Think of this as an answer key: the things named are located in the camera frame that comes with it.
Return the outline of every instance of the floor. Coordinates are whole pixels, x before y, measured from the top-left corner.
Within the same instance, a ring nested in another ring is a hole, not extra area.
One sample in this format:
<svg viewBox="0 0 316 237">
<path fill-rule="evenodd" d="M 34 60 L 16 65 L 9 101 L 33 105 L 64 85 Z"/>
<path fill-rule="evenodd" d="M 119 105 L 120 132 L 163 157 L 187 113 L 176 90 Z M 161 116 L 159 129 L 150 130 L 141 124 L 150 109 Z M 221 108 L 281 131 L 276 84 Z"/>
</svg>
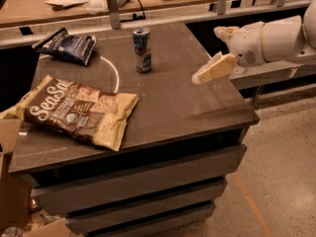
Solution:
<svg viewBox="0 0 316 237">
<path fill-rule="evenodd" d="M 261 96 L 212 217 L 151 237 L 316 236 L 316 84 Z"/>
</svg>

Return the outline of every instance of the black can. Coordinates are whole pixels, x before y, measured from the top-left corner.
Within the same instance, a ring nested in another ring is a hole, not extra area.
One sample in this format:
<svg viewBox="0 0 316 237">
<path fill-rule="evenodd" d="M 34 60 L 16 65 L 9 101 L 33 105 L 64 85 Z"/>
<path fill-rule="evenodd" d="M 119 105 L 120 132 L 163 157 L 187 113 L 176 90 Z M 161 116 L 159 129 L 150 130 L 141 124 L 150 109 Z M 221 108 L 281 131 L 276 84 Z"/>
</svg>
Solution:
<svg viewBox="0 0 316 237">
<path fill-rule="evenodd" d="M 136 70 L 145 73 L 151 70 L 150 29 L 137 28 L 133 31 Z"/>
</svg>

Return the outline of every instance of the table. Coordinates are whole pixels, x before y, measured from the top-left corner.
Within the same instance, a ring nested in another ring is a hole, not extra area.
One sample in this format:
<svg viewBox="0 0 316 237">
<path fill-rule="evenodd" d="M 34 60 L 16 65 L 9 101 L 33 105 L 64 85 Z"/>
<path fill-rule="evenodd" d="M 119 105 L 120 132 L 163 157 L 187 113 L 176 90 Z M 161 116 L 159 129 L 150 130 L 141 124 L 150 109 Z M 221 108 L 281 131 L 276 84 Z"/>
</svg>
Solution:
<svg viewBox="0 0 316 237">
<path fill-rule="evenodd" d="M 0 29 L 22 27 L 29 24 L 44 24 L 65 20 L 92 18 L 108 15 L 108 12 L 96 16 L 89 15 L 82 6 L 62 11 L 53 11 L 46 0 L 7 0 L 0 10 Z M 160 10 L 177 6 L 214 2 L 215 0 L 140 0 L 144 10 Z M 141 11 L 136 0 L 129 0 L 119 8 L 121 13 Z"/>
<path fill-rule="evenodd" d="M 76 234 L 144 236 L 211 215 L 259 122 L 226 77 L 192 84 L 208 55 L 186 25 L 152 26 L 151 39 L 149 73 L 135 71 L 131 29 L 100 33 L 88 67 L 39 60 L 33 87 L 50 74 L 140 98 L 119 152 L 35 125 L 18 139 L 9 173 Z"/>
</svg>

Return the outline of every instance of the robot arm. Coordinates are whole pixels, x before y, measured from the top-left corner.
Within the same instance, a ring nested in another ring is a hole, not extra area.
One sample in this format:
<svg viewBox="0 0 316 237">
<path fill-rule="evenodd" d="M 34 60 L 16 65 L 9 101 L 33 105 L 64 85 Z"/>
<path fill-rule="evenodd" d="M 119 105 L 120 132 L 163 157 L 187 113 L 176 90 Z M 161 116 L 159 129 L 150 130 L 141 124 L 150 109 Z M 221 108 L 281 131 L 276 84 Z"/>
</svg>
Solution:
<svg viewBox="0 0 316 237">
<path fill-rule="evenodd" d="M 222 54 L 217 53 L 193 76 L 193 82 L 205 83 L 233 72 L 238 66 L 261 66 L 271 61 L 316 64 L 315 14 L 316 1 L 307 8 L 304 22 L 300 16 L 294 16 L 269 23 L 257 22 L 242 28 L 215 28 L 215 35 L 228 47 L 229 54 L 226 55 L 230 58 L 224 58 L 221 65 L 218 60 Z"/>
</svg>

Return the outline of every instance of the orange line on floor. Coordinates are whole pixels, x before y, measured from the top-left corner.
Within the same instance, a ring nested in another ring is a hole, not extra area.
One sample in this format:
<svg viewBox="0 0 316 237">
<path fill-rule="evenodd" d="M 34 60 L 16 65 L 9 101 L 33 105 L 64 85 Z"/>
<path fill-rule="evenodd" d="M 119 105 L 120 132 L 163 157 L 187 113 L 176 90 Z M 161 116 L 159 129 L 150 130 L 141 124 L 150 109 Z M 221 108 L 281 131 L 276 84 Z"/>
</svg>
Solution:
<svg viewBox="0 0 316 237">
<path fill-rule="evenodd" d="M 237 173 L 233 173 L 233 177 L 234 177 L 239 189 L 243 193 L 248 205 L 252 209 L 252 211 L 255 214 L 257 220 L 259 221 L 261 227 L 263 228 L 264 232 L 266 233 L 266 236 L 273 237 L 274 235 L 273 235 L 272 231 L 270 230 L 267 223 L 265 222 L 265 219 L 263 218 L 260 211 L 258 210 L 253 198 L 250 196 L 246 186 L 244 185 L 244 182 L 241 180 L 240 176 Z"/>
</svg>

